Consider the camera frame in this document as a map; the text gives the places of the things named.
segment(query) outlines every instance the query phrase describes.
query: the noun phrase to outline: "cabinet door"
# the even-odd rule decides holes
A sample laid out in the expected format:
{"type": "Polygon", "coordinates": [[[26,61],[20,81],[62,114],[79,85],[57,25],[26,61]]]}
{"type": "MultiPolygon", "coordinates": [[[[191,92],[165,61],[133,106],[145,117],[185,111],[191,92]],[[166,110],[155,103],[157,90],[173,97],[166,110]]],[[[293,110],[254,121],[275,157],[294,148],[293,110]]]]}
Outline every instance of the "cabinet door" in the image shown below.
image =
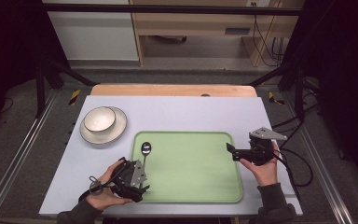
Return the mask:
{"type": "MultiPolygon", "coordinates": [[[[126,0],[43,0],[44,3],[120,4],[126,0]]],[[[49,12],[71,61],[138,61],[130,13],[49,12]]]]}

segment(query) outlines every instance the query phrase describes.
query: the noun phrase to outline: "white plate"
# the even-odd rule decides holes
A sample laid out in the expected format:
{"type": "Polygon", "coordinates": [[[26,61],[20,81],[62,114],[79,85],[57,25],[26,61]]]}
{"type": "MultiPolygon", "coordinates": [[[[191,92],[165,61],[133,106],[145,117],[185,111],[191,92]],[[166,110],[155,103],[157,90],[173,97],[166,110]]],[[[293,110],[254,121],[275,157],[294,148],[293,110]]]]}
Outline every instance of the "white plate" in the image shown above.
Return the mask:
{"type": "Polygon", "coordinates": [[[124,130],[127,127],[127,116],[126,114],[120,110],[119,108],[108,106],[112,109],[116,114],[116,122],[115,126],[113,127],[112,131],[106,132],[104,134],[95,134],[88,130],[84,125],[84,119],[81,121],[80,124],[80,134],[84,138],[84,140],[92,143],[92,144],[105,144],[112,142],[118,139],[124,130]]]}

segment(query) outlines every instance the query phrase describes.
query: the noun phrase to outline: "spoon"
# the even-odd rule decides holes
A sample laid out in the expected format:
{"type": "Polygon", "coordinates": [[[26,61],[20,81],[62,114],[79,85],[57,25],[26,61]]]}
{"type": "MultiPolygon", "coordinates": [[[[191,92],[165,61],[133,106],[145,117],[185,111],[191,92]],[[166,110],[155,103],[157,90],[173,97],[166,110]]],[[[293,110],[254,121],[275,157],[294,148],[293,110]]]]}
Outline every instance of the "spoon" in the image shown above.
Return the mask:
{"type": "Polygon", "coordinates": [[[152,151],[152,145],[150,145],[150,143],[148,142],[143,142],[141,145],[141,150],[142,150],[142,155],[144,155],[144,169],[146,166],[146,156],[150,154],[150,152],[152,151]]]}

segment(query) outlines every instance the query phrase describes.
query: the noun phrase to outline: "hand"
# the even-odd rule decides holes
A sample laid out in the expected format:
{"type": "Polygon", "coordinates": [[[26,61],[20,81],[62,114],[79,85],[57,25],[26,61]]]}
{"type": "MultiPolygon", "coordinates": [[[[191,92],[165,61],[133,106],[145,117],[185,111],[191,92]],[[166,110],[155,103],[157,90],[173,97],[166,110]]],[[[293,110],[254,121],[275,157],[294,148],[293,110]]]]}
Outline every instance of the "hand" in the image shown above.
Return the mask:
{"type": "MultiPolygon", "coordinates": [[[[109,181],[113,171],[123,162],[123,160],[115,162],[115,164],[109,166],[107,171],[98,178],[101,182],[109,181]]],[[[86,197],[86,200],[98,210],[104,210],[111,205],[131,203],[131,199],[119,198],[115,196],[110,188],[103,188],[103,192],[99,195],[92,195],[86,197]]]]}
{"type": "MultiPolygon", "coordinates": [[[[272,145],[275,149],[274,154],[279,156],[278,146],[275,142],[272,142],[272,145]]],[[[240,163],[254,174],[255,180],[260,187],[278,183],[277,159],[275,157],[260,166],[256,166],[246,159],[240,159],[240,163]]]]}

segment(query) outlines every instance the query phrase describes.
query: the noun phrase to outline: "controller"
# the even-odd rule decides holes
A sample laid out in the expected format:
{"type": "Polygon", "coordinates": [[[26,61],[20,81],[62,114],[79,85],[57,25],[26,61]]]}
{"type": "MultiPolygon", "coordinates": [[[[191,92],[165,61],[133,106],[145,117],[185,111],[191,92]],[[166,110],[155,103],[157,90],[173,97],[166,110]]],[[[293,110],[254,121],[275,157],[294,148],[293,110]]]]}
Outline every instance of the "controller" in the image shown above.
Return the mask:
{"type": "Polygon", "coordinates": [[[236,149],[227,143],[227,151],[232,154],[232,160],[246,159],[256,166],[263,165],[274,158],[274,147],[271,139],[286,140],[285,135],[275,133],[267,128],[260,128],[249,133],[250,149],[236,149]]]}
{"type": "Polygon", "coordinates": [[[126,161],[123,157],[123,162],[113,171],[111,178],[115,184],[110,187],[113,193],[116,193],[122,198],[130,198],[134,202],[138,203],[143,198],[142,195],[150,188],[146,186],[144,188],[137,188],[136,186],[146,181],[145,168],[141,162],[138,161],[126,161]]]}

